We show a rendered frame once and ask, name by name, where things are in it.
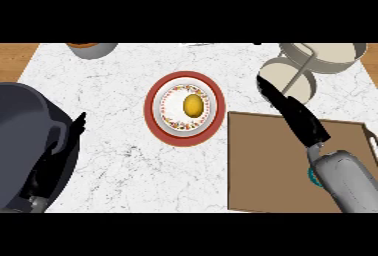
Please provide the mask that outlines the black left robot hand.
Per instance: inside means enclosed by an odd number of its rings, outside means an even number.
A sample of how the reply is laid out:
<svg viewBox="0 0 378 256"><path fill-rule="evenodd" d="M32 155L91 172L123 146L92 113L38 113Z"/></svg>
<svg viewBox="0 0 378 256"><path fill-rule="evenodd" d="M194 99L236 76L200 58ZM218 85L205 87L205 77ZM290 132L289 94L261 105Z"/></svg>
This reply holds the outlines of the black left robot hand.
<svg viewBox="0 0 378 256"><path fill-rule="evenodd" d="M67 128L67 140L63 149L53 153L57 143L53 143L30 170L27 179L20 191L20 197L32 200L36 198L50 199L61 190L66 183L66 166L70 163L69 155L78 145L79 136L85 130L85 113L81 113Z"/></svg>

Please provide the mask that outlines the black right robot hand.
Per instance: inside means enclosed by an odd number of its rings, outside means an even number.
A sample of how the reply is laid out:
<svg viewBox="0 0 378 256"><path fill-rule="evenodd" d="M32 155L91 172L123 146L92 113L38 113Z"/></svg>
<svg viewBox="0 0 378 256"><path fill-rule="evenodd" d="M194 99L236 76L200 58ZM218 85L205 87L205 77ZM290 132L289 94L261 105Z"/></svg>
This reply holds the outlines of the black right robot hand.
<svg viewBox="0 0 378 256"><path fill-rule="evenodd" d="M271 106L280 112L302 145L311 147L326 142L330 136L302 103L292 96L284 96L261 76L256 76L256 87Z"/></svg>

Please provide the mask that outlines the brown rectangular tray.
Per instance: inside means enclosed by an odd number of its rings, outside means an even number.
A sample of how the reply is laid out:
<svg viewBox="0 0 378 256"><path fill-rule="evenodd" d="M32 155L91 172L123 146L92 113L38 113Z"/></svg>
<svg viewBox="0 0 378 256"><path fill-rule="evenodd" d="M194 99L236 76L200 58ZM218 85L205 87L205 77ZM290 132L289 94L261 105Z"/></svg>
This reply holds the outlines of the brown rectangular tray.
<svg viewBox="0 0 378 256"><path fill-rule="evenodd" d="M348 151L378 179L378 133L360 122L324 120L323 153ZM278 115L227 114L227 208L249 212L336 213L307 176L305 147Z"/></svg>

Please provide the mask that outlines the yellow lemon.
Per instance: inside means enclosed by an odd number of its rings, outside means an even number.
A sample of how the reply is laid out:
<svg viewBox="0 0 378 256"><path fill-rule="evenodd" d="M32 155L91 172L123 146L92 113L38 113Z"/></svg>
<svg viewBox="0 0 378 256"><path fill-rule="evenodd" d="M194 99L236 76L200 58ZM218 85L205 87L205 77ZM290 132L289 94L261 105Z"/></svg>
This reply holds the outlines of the yellow lemon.
<svg viewBox="0 0 378 256"><path fill-rule="evenodd" d="M200 116L203 112L203 102L196 94L190 94L182 102L182 111L190 118Z"/></svg>

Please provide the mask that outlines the round red placemat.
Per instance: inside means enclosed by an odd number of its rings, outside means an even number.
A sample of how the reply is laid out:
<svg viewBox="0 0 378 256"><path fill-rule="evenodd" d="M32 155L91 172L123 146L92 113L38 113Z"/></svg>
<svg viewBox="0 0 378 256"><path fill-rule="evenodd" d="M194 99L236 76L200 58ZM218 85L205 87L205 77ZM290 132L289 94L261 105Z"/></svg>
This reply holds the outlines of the round red placemat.
<svg viewBox="0 0 378 256"><path fill-rule="evenodd" d="M180 77L190 77L199 79L211 88L213 94L215 94L215 102L216 102L216 112L215 112L215 118L212 123L209 124L209 127L197 134L188 137L177 137L174 135L169 135L159 127L156 124L156 121L153 119L153 112L151 112L151 104L153 104L153 97L157 92L157 89L162 87L162 85L171 81L175 78ZM218 127L222 122L224 118L224 97L221 90L215 84L215 82L200 73L193 72L193 71L178 71L172 72L171 74L165 75L153 84L147 96L144 99L144 109L143 109L143 114L144 114L144 121L146 125L149 127L149 130L154 137L166 144L172 146L180 146L180 147L188 147L193 145L197 145L202 143L216 132Z"/></svg>

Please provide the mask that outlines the white plate with floral rim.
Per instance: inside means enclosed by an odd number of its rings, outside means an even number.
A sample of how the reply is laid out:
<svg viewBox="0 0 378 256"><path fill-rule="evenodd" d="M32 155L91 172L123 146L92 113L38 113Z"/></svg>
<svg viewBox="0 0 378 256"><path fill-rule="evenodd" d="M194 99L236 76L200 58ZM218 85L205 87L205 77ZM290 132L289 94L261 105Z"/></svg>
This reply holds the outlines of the white plate with floral rim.
<svg viewBox="0 0 378 256"><path fill-rule="evenodd" d="M188 117L184 113L184 99L196 94L203 102L203 111L199 117ZM157 127L177 137L197 135L215 118L215 94L209 86L196 78L180 77L168 81L153 97L153 119Z"/></svg>

